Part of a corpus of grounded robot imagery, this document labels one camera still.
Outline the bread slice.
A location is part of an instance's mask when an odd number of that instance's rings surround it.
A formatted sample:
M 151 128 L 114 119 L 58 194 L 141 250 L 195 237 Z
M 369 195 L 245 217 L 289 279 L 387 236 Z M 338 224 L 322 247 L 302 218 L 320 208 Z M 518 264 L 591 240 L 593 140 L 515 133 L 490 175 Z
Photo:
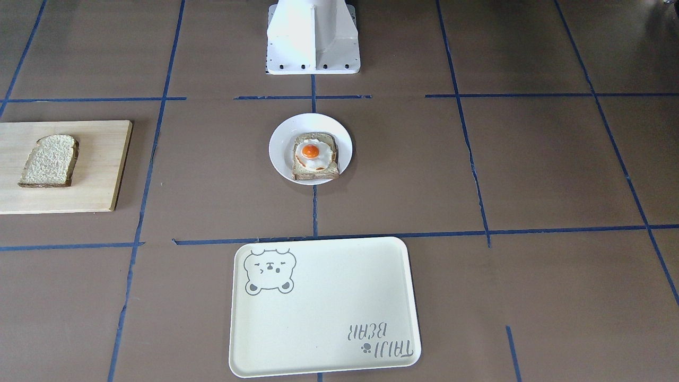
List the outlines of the bread slice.
M 22 188 L 68 188 L 79 155 L 79 143 L 71 135 L 40 138 L 29 154 L 18 185 Z

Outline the toast slice under egg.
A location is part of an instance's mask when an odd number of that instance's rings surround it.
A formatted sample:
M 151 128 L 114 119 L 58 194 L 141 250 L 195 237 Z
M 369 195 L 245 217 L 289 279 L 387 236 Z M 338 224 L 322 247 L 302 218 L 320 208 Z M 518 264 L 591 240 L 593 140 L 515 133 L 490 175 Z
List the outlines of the toast slice under egg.
M 300 143 L 302 140 L 308 140 L 309 138 L 315 138 L 316 140 L 321 140 L 329 144 L 333 151 L 333 162 L 330 164 L 329 168 L 325 169 L 324 171 L 306 171 L 301 168 L 298 164 L 296 164 L 294 157 L 294 152 L 295 152 L 295 147 Z M 293 179 L 295 180 L 332 180 L 336 179 L 339 177 L 339 169 L 338 169 L 338 149 L 337 145 L 335 143 L 334 138 L 327 133 L 322 133 L 322 132 L 311 132 L 311 133 L 303 133 L 301 135 L 298 135 L 298 137 L 295 138 L 295 142 L 293 145 L 293 151 L 292 151 L 292 176 Z

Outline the fried egg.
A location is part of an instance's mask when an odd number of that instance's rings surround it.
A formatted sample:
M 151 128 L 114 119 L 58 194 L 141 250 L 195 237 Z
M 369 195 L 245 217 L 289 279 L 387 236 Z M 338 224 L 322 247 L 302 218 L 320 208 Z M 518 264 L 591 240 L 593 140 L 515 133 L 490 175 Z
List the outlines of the fried egg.
M 333 162 L 334 151 L 324 141 L 309 138 L 302 140 L 295 147 L 294 159 L 296 164 L 306 171 L 324 171 Z

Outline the cream bear serving tray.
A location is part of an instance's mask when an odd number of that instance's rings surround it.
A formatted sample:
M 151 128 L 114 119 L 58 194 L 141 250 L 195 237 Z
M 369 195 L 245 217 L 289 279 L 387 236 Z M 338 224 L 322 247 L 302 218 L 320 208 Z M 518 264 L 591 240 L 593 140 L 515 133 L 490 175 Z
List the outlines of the cream bear serving tray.
M 228 363 L 236 376 L 410 367 L 421 353 L 401 239 L 258 242 L 235 253 Z

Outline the wooden cutting board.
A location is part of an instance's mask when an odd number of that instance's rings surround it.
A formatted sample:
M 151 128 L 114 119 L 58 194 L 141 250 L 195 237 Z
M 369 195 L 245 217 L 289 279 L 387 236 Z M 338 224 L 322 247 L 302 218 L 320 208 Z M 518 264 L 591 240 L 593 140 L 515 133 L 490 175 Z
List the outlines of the wooden cutting board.
M 2 123 L 2 214 L 112 211 L 128 152 L 129 120 Z M 37 141 L 70 135 L 79 154 L 66 188 L 22 188 L 20 176 Z

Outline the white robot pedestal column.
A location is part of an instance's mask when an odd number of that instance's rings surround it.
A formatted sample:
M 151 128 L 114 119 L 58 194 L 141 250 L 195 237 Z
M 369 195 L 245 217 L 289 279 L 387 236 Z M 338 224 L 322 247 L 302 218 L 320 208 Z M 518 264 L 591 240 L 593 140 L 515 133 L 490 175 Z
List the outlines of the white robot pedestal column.
M 268 8 L 266 32 L 271 75 L 360 71 L 356 10 L 345 1 L 279 1 Z

